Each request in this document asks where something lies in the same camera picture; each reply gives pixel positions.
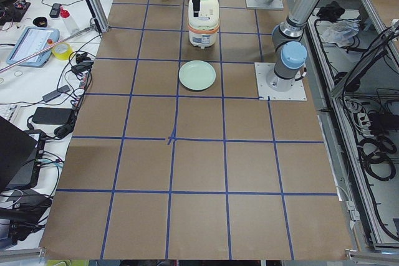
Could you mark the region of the white rice cooker orange handle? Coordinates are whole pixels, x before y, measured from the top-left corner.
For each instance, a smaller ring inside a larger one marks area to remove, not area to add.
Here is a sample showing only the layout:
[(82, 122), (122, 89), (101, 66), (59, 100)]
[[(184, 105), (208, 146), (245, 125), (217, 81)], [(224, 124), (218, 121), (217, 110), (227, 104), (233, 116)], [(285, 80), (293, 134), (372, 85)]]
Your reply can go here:
[(188, 30), (192, 45), (201, 49), (214, 45), (219, 25), (218, 0), (201, 0), (198, 17), (194, 17), (193, 2), (189, 0)]

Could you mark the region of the mint green plate left side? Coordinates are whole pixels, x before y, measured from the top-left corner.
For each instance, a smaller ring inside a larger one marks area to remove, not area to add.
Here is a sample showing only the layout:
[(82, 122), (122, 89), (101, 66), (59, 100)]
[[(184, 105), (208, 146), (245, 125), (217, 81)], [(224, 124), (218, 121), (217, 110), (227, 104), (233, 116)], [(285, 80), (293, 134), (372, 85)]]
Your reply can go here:
[(192, 60), (185, 63), (179, 70), (180, 83), (194, 91), (205, 90), (216, 80), (214, 67), (202, 60)]

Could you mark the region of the red capped clear bottle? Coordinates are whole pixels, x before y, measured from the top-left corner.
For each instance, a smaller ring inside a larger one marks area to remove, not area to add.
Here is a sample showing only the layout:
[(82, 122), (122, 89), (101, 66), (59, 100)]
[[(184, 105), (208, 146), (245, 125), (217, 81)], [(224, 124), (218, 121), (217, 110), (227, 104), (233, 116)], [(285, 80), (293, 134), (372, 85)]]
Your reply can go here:
[(79, 28), (74, 20), (74, 18), (70, 15), (69, 11), (64, 9), (62, 6), (60, 7), (60, 17), (62, 18), (68, 32), (70, 34), (75, 34), (79, 31)]

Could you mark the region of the yellow tape roll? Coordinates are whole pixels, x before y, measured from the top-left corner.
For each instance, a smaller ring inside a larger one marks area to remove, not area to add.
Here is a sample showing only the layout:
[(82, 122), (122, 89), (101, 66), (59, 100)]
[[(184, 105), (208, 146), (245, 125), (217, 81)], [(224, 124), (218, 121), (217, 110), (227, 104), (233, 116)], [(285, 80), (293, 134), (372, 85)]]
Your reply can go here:
[(58, 60), (69, 60), (70, 55), (72, 54), (73, 50), (68, 43), (60, 43), (52, 48), (52, 54)]

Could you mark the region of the blue teach pendant tablet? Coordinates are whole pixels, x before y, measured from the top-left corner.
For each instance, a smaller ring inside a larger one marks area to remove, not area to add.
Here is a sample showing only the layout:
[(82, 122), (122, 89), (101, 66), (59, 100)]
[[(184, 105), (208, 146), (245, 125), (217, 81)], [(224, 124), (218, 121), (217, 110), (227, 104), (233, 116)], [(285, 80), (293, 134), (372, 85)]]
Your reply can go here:
[[(9, 54), (6, 63), (14, 64), (49, 46), (48, 40), (57, 42), (60, 37), (58, 29), (43, 27), (26, 27)], [(21, 63), (25, 67), (42, 67), (50, 57), (50, 50), (43, 52)]]

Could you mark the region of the black power brick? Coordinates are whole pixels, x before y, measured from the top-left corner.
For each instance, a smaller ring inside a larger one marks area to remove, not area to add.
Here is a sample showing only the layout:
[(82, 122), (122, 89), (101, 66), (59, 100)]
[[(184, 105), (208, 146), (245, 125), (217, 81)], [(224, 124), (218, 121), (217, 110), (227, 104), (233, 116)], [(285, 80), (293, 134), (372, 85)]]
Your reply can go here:
[(33, 114), (32, 122), (43, 125), (64, 125), (72, 115), (70, 108), (38, 107)]

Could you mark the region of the black laptop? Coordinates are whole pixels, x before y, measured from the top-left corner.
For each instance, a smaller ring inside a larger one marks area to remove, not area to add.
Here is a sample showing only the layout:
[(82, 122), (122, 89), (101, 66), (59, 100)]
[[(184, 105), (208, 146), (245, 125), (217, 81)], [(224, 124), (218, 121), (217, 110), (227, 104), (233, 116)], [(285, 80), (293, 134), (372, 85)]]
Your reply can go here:
[(23, 131), (1, 118), (1, 191), (37, 185), (44, 146), (43, 131)]

